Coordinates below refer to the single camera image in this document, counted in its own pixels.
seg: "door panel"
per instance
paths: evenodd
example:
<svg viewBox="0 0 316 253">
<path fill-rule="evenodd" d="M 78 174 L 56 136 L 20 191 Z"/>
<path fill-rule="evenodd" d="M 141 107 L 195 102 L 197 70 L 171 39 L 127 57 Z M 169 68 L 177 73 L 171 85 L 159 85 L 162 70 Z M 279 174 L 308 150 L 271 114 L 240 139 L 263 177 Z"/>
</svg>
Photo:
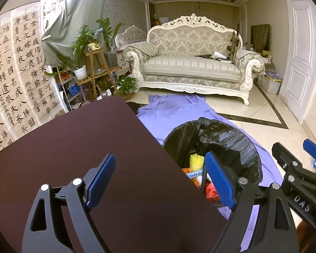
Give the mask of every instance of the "door panel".
<svg viewBox="0 0 316 253">
<path fill-rule="evenodd" d="M 303 93 L 306 91 L 308 79 L 307 74 L 292 66 L 286 92 L 298 105 L 302 103 Z"/>
<path fill-rule="evenodd" d="M 294 59 L 311 67 L 312 59 L 312 20 L 310 7 L 293 5 L 294 17 Z"/>
<path fill-rule="evenodd" d="M 289 50 L 280 97 L 302 122 L 316 85 L 316 6 L 287 0 Z"/>
</svg>

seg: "ornate white sofa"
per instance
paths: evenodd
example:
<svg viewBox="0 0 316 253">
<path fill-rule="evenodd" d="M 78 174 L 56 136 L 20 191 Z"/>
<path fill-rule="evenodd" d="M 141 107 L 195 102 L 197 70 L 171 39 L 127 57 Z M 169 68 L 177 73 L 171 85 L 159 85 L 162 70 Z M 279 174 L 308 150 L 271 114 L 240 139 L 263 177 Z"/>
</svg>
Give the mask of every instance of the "ornate white sofa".
<svg viewBox="0 0 316 253">
<path fill-rule="evenodd" d="M 118 33 L 115 37 L 117 50 L 123 50 L 129 44 L 145 41 L 146 32 L 135 25 L 128 27 L 124 32 Z"/>
<path fill-rule="evenodd" d="M 151 28 L 149 44 L 126 47 L 123 58 L 132 63 L 137 88 L 237 96 L 248 105 L 253 79 L 263 74 L 265 67 L 261 55 L 241 49 L 240 35 L 234 64 L 195 57 L 214 51 L 228 56 L 233 32 L 206 17 L 181 16 Z"/>
</svg>

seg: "black garbage bag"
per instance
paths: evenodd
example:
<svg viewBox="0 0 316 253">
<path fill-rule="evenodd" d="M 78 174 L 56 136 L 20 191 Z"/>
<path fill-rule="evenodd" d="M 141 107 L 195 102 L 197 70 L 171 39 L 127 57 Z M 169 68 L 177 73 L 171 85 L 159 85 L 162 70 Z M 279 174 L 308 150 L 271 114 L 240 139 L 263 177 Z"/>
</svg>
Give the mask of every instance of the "black garbage bag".
<svg viewBox="0 0 316 253">
<path fill-rule="evenodd" d="M 238 177 L 262 181 L 260 156 L 251 140 L 240 130 L 217 120 L 199 118 L 171 131 L 163 148 L 181 168 L 190 167 L 190 156 L 205 156 L 213 151 L 220 162 L 231 167 Z"/>
</svg>

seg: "sofa armrest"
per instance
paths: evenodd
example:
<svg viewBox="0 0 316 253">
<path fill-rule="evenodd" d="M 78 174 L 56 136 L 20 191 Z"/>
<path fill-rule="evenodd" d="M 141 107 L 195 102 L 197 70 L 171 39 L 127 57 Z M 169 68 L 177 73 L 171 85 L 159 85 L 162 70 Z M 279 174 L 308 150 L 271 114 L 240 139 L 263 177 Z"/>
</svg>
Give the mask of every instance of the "sofa armrest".
<svg viewBox="0 0 316 253">
<path fill-rule="evenodd" d="M 147 60 L 153 57 L 154 56 L 146 55 L 144 52 L 132 46 L 128 46 L 123 50 L 123 59 L 126 62 L 131 63 L 132 76 L 136 79 L 137 82 L 144 81 L 142 65 L 146 63 Z"/>
<path fill-rule="evenodd" d="M 253 87 L 254 78 L 265 73 L 265 63 L 258 53 L 240 53 L 240 56 L 236 56 L 234 62 L 235 66 L 241 71 L 240 91 L 249 92 Z"/>
</svg>

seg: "purple sheet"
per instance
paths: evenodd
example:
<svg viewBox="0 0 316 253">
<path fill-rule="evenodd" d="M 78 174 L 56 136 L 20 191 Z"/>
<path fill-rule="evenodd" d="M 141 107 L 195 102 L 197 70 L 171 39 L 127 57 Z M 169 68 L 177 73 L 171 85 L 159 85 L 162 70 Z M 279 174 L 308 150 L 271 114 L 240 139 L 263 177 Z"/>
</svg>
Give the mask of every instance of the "purple sheet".
<svg viewBox="0 0 316 253">
<path fill-rule="evenodd" d="M 215 113 L 206 103 L 204 97 L 197 95 L 150 95 L 149 103 L 149 105 L 138 110 L 137 116 L 160 144 L 163 144 L 164 139 L 175 127 L 185 122 L 197 120 L 200 117 L 219 120 L 238 128 L 226 118 Z M 250 138 L 260 155 L 263 172 L 263 180 L 260 185 L 269 186 L 272 182 L 281 184 L 283 178 L 272 156 L 244 130 L 238 129 Z M 230 215 L 228 207 L 221 207 L 219 211 L 228 219 Z M 246 250 L 249 246 L 257 219 L 257 213 L 258 206 L 254 206 L 245 237 L 241 243 L 241 251 Z"/>
</svg>

